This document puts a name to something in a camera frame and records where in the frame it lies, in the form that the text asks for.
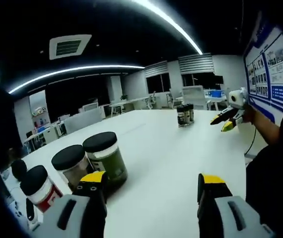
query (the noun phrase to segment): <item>led light strip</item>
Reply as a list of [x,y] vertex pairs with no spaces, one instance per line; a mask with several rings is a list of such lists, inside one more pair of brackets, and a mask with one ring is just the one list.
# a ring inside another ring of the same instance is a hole
[[53,75],[56,75],[56,74],[66,73],[66,72],[70,72],[70,71],[92,69],[92,68],[138,68],[138,69],[144,69],[145,67],[132,66],[132,65],[93,65],[93,66],[83,66],[83,67],[77,67],[77,68],[68,68],[68,69],[59,70],[59,71],[56,71],[56,72],[44,74],[44,75],[39,76],[37,78],[31,79],[28,82],[25,82],[25,83],[19,85],[18,87],[15,87],[14,89],[10,90],[9,93],[12,94],[13,92],[17,91],[18,89],[23,88],[26,85],[33,83],[35,81],[38,81],[39,79],[42,79],[42,78],[46,78],[46,77],[50,77],[50,76],[53,76]]
[[170,16],[166,15],[166,13],[164,13],[158,7],[154,6],[148,0],[132,0],[132,1],[142,5],[143,7],[147,8],[148,10],[160,16],[162,19],[164,19],[166,22],[172,25],[177,31],[179,31],[180,34],[183,35],[184,38],[186,38],[186,40],[193,46],[193,48],[196,49],[198,54],[200,55],[203,54],[199,46],[191,39],[191,37],[176,22],[174,22],[174,20],[172,20]]

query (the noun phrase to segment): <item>blue display board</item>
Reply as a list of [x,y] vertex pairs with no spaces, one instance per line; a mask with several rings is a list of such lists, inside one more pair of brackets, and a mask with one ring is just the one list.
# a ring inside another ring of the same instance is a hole
[[244,55],[250,103],[275,121],[283,112],[283,34],[262,20],[254,32]]

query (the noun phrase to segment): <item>ceiling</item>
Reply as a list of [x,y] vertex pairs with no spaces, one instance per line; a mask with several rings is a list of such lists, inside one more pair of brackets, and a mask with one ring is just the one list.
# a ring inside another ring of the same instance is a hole
[[[155,1],[204,53],[241,55],[256,11],[243,1]],[[90,34],[82,55],[49,60],[51,38]],[[147,66],[197,54],[171,25],[132,0],[0,0],[0,87],[61,69],[98,64]],[[95,72],[112,72],[96,70]],[[116,70],[116,72],[133,70]],[[90,74],[72,72],[29,85]]]

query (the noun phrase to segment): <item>air conditioning unit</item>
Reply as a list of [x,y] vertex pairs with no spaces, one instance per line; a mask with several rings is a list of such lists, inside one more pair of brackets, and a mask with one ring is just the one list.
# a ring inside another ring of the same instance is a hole
[[49,58],[55,60],[83,53],[92,35],[73,35],[52,38],[49,43]]

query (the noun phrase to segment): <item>cable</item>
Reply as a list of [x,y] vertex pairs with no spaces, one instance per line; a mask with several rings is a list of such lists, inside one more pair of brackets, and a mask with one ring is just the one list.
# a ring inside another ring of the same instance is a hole
[[256,136],[256,128],[255,128],[255,131],[254,131],[254,137],[253,137],[253,140],[252,140],[252,144],[250,145],[250,148],[244,153],[244,156],[246,156],[246,154],[250,151],[250,149],[252,148],[253,144],[254,144],[254,140],[255,140],[255,136]]

